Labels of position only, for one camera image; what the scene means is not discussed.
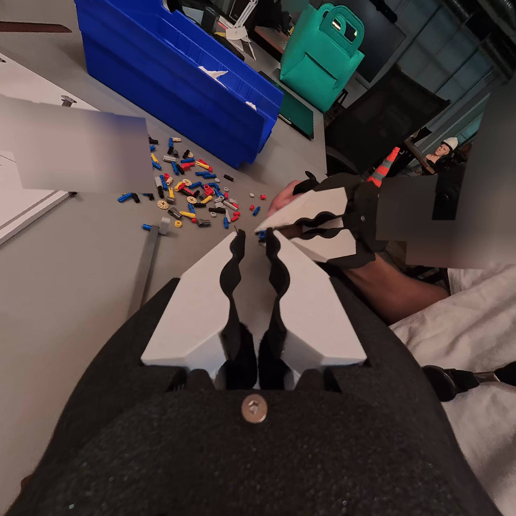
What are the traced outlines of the large white paper scrap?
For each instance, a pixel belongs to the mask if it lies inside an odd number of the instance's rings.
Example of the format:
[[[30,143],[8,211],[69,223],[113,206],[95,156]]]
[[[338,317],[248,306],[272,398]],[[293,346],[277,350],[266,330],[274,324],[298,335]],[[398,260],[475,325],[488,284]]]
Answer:
[[[227,89],[226,85],[220,80],[220,77],[228,73],[227,70],[208,70],[203,66],[199,66],[198,69],[204,72],[206,75],[210,76],[214,81],[216,81],[218,84],[222,85],[224,88]]]

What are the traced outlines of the pile of small lego pieces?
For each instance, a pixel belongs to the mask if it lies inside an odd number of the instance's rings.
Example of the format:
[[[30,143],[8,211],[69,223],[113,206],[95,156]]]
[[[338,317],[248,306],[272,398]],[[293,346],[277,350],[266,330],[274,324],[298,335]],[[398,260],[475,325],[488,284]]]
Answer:
[[[131,136],[112,144],[122,186],[145,185],[144,193],[124,193],[118,200],[117,222],[127,231],[142,233],[142,224],[169,217],[169,209],[177,210],[178,218],[186,214],[195,220],[200,216],[194,211],[209,202],[228,201],[238,212],[248,204],[255,209],[272,193],[273,178],[261,164],[234,170],[175,133],[159,139],[149,136],[149,155],[143,153],[142,142]]]

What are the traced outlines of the person's white shirt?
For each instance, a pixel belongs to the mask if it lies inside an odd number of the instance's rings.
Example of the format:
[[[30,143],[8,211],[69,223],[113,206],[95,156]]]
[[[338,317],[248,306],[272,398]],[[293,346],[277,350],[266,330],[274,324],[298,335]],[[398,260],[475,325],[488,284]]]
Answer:
[[[515,265],[448,269],[451,296],[390,326],[421,365],[473,372],[515,361]],[[461,451],[503,515],[515,515],[515,387],[443,403]]]

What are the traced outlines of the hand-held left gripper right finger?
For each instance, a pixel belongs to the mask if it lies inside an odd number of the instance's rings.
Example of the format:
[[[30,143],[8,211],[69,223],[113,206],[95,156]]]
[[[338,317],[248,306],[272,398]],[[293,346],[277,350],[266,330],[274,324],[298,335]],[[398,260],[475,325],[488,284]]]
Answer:
[[[366,352],[329,275],[279,231],[266,231],[269,282],[276,298],[266,332],[275,361],[294,374],[363,364]]]

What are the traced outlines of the mannequin head white helmet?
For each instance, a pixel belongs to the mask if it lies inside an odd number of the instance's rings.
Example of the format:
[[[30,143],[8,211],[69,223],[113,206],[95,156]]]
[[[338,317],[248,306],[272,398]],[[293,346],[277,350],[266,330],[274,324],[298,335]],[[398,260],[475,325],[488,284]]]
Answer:
[[[432,164],[435,164],[439,159],[454,151],[459,143],[456,137],[449,137],[444,139],[435,151],[426,155],[425,159]]]

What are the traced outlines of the person's right hand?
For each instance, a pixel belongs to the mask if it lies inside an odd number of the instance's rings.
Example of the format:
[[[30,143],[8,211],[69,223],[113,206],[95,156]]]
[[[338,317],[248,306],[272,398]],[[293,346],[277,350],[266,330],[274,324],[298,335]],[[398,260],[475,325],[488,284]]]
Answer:
[[[295,199],[300,197],[302,194],[294,195],[293,191],[295,190],[295,187],[300,184],[301,181],[299,180],[293,180],[287,184],[287,186],[282,189],[272,200],[267,217],[272,216],[275,212],[279,211],[283,207],[287,206],[291,202],[293,202]]]

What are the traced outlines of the black chair lever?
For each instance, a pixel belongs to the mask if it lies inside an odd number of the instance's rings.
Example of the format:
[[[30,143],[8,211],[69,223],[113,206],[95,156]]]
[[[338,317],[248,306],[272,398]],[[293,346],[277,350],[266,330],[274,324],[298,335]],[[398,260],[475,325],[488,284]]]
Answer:
[[[481,384],[501,382],[497,374],[505,367],[494,371],[471,372],[443,369],[436,365],[422,367],[422,372],[433,387],[440,402],[449,402],[456,395],[472,390]]]

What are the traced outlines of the black mesh office chair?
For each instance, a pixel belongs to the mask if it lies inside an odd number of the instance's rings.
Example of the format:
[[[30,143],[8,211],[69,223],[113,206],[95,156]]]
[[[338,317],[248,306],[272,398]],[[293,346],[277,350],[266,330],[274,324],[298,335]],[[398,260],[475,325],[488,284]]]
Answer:
[[[361,175],[449,104],[395,64],[325,128],[327,176]]]

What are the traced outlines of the orange traffic cone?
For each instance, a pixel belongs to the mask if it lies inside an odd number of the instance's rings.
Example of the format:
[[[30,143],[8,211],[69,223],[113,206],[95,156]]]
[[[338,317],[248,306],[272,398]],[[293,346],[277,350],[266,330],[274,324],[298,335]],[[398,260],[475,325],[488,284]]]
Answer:
[[[371,176],[366,180],[366,182],[371,182],[376,187],[380,188],[383,182],[383,179],[386,177],[392,164],[397,158],[398,153],[400,152],[400,147],[395,147],[390,154],[384,158],[382,163],[374,170]]]

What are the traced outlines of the long grey lego beam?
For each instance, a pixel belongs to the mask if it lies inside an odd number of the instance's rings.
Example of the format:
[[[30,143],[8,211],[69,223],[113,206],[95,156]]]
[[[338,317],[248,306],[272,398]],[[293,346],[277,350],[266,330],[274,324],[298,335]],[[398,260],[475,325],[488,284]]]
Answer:
[[[151,278],[151,266],[159,236],[159,227],[156,225],[150,226],[135,276],[134,289],[132,291],[130,305],[128,307],[127,319],[130,319],[144,303],[146,290]]]

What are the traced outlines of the lego instruction booklet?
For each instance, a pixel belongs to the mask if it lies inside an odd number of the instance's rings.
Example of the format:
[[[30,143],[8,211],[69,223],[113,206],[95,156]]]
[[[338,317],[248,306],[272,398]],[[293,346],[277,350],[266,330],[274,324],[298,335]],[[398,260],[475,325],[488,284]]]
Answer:
[[[87,110],[96,108],[1,54],[1,95]],[[62,190],[24,189],[14,154],[1,141],[1,243],[69,196]]]

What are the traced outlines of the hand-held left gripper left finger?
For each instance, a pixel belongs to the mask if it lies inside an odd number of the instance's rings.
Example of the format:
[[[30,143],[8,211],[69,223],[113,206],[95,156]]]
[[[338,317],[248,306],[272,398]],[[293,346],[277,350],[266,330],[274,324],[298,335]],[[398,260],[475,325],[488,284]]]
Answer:
[[[246,234],[231,231],[181,276],[143,352],[146,366],[205,370],[212,379],[241,346],[233,297]]]

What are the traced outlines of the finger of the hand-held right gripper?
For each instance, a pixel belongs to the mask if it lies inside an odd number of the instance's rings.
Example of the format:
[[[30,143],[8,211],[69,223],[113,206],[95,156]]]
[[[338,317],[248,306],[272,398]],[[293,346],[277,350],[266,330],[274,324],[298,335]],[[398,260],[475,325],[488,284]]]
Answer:
[[[268,228],[283,229],[286,227],[308,227],[310,223],[320,215],[329,215],[329,229],[343,229],[343,222],[333,223],[337,216],[342,217],[347,207],[347,193],[345,187],[332,188],[327,190],[310,190],[302,194],[293,202],[275,212],[272,216],[262,222],[256,229],[255,234]]]
[[[308,234],[302,233],[300,227],[286,227],[282,235],[309,259],[320,263],[357,253],[356,239],[349,229],[326,229]]]

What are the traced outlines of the blue plastic bin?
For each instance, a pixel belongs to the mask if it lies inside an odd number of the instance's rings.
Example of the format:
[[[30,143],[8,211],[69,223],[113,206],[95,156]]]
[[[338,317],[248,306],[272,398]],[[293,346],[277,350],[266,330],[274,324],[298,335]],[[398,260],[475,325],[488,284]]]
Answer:
[[[231,167],[255,161],[278,118],[277,87],[163,1],[75,5],[91,76]],[[227,89],[199,66],[227,70]]]

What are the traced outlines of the black tablet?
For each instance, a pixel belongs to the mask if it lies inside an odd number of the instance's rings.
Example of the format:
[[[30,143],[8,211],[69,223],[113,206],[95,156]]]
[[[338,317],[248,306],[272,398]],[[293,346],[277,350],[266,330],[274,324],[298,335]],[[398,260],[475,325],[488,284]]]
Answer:
[[[307,139],[313,140],[313,111],[266,73],[260,71],[259,74],[283,93],[283,100],[280,106],[278,119],[287,123]]]

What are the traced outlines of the silver air duct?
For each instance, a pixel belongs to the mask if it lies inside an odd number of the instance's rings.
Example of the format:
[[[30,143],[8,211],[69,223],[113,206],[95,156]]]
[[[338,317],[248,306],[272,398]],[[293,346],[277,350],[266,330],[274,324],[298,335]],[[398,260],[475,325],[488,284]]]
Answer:
[[[460,18],[481,43],[502,73],[511,79],[515,73],[515,43],[492,19],[479,1],[455,1]]]

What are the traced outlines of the teal felt bag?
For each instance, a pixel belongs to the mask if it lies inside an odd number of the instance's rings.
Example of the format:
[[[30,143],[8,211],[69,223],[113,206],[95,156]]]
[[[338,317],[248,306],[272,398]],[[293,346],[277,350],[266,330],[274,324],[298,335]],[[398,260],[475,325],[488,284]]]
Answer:
[[[348,7],[308,5],[283,52],[280,81],[327,112],[364,59],[364,35],[362,21]]]

